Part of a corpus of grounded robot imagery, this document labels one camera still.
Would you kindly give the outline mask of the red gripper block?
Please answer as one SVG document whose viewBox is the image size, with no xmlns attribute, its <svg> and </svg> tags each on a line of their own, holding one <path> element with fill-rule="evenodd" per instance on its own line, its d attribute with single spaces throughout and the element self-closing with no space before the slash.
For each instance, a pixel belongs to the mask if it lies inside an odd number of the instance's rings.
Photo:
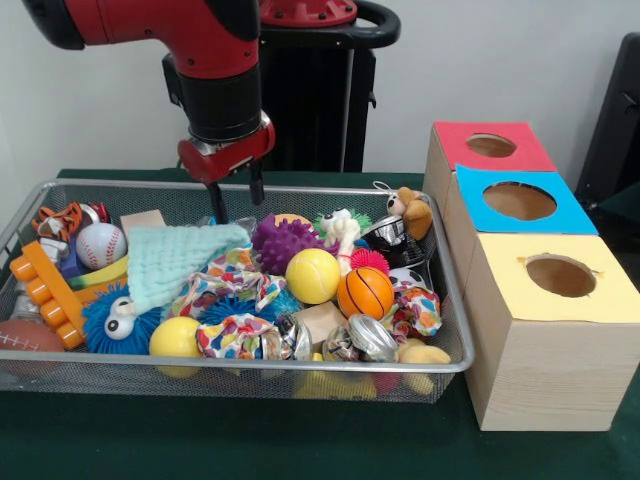
<svg viewBox="0 0 640 480">
<path fill-rule="evenodd" d="M 249 166 L 252 204 L 260 206 L 265 199 L 263 170 L 259 161 L 275 145 L 275 128 L 270 120 L 262 120 L 259 128 L 239 140 L 208 144 L 195 137 L 181 140 L 178 157 L 192 178 L 208 185 L 213 215 L 217 225 L 227 224 L 228 212 L 217 182 Z"/>
</svg>

